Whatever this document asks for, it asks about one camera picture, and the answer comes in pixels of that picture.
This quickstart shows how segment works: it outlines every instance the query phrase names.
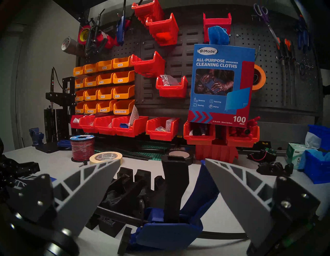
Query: blue bin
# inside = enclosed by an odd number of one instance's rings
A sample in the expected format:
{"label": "blue bin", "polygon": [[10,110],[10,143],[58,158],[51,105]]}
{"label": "blue bin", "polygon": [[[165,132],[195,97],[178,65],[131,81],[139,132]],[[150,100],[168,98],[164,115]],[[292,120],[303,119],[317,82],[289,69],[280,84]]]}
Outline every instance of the blue bin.
{"label": "blue bin", "polygon": [[310,152],[305,151],[306,164],[304,173],[313,181],[314,184],[330,182],[330,162],[321,161]]}
{"label": "blue bin", "polygon": [[320,125],[308,125],[310,133],[315,134],[317,137],[321,138],[321,148],[325,150],[330,150],[330,128]]}

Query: workbench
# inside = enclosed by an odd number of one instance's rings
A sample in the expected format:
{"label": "workbench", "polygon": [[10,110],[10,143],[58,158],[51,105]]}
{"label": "workbench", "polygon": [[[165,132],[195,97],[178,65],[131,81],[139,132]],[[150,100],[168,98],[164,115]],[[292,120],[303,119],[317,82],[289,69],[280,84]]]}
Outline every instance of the workbench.
{"label": "workbench", "polygon": [[[80,163],[71,161],[71,151],[57,151],[51,154],[36,150],[34,147],[26,147],[4,154],[8,158],[12,158],[18,163],[34,161],[39,163],[40,172],[48,173],[51,177],[56,179],[63,179],[77,171]],[[147,170],[151,172],[151,189],[154,189],[154,178],[162,175],[164,178],[163,168],[161,161],[142,161],[136,159],[123,159],[122,167],[133,169],[135,174],[137,169]],[[286,165],[284,157],[277,157],[277,162],[283,166]],[[248,160],[246,155],[239,155],[239,159],[234,161],[234,164],[243,166],[250,169],[257,169],[258,163]],[[189,185],[185,194],[182,197],[181,207],[186,203],[190,194],[192,193],[197,176],[199,173],[200,165],[192,164],[189,166]],[[254,175],[265,181],[270,186],[275,182],[275,176],[260,175],[255,172]],[[321,201],[316,214],[323,217],[330,205],[330,183],[313,184],[312,181],[302,172],[293,171],[291,178],[312,193],[316,198]],[[204,226],[204,231],[211,232],[227,232],[227,233],[243,233],[244,230],[238,223],[233,213],[224,202],[221,194],[210,207],[210,209],[201,218]],[[107,234],[98,230],[98,226],[94,230],[84,228],[76,242],[80,248],[80,256],[98,256],[98,255],[114,255],[117,256],[117,250],[124,228],[119,232],[116,238],[108,236]],[[134,255],[246,255],[246,250],[250,244],[249,240],[209,240],[197,238],[189,247],[184,251],[175,252],[135,252]]]}

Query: duct tape roll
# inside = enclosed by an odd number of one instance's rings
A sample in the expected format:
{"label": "duct tape roll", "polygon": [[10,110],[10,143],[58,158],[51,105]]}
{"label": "duct tape roll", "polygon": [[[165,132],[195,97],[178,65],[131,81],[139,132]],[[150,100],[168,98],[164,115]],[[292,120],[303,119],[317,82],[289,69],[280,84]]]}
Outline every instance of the duct tape roll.
{"label": "duct tape roll", "polygon": [[64,39],[62,43],[62,51],[68,54],[72,54],[78,57],[86,58],[83,45],[79,44],[71,37]]}
{"label": "duct tape roll", "polygon": [[191,165],[194,162],[194,155],[185,150],[172,149],[169,151],[168,155],[174,157],[184,157],[187,165]]}
{"label": "duct tape roll", "polygon": [[252,92],[258,91],[266,82],[266,74],[261,67],[254,65]]}
{"label": "duct tape roll", "polygon": [[118,152],[101,152],[101,153],[97,153],[95,155],[92,155],[89,158],[89,164],[98,164],[101,162],[107,162],[110,160],[116,160],[116,159],[120,159],[120,164],[123,163],[123,155],[121,153]]}
{"label": "duct tape roll", "polygon": [[82,45],[86,45],[87,39],[88,39],[88,35],[90,32],[90,25],[86,25],[81,27],[80,26],[80,31],[78,33],[78,43],[82,44]]}

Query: purple scissors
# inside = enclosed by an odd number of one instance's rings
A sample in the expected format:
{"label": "purple scissors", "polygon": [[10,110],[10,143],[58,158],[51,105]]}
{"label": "purple scissors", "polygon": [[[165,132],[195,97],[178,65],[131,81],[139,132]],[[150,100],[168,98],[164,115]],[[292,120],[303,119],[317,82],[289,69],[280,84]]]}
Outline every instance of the purple scissors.
{"label": "purple scissors", "polygon": [[262,18],[264,20],[264,22],[268,26],[270,32],[272,33],[272,36],[273,36],[275,42],[280,45],[280,43],[279,43],[279,41],[277,39],[277,36],[275,35],[272,27],[269,24],[268,9],[266,7],[264,7],[264,6],[262,6],[260,8],[258,4],[254,4],[253,5],[253,9],[254,9],[255,13],[257,14],[257,16],[260,17],[260,18]]}

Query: wire spool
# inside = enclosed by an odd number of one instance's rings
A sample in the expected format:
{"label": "wire spool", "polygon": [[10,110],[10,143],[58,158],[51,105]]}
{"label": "wire spool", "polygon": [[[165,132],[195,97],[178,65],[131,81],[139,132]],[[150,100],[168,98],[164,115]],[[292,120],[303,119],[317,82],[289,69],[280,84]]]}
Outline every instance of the wire spool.
{"label": "wire spool", "polygon": [[76,135],[70,138],[72,146],[73,162],[89,161],[94,155],[94,136],[93,135]]}
{"label": "wire spool", "polygon": [[266,74],[261,67],[254,65],[252,92],[258,91],[266,82]]}
{"label": "wire spool", "polygon": [[120,164],[123,163],[123,155],[118,152],[101,152],[94,154],[89,158],[89,164],[98,164],[101,162],[107,162],[110,160],[120,159]]}

